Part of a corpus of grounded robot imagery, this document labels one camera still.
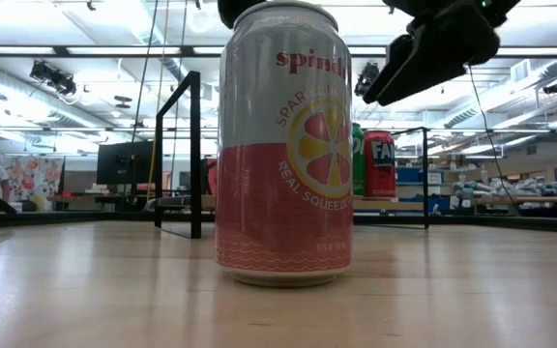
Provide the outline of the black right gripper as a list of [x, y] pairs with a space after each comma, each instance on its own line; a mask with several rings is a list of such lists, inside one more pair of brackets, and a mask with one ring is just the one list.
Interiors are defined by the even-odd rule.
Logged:
[[384, 68], [363, 95], [365, 103], [391, 104], [465, 74], [464, 65], [492, 58], [495, 29], [518, 0], [384, 0], [412, 16], [405, 35], [386, 47]]

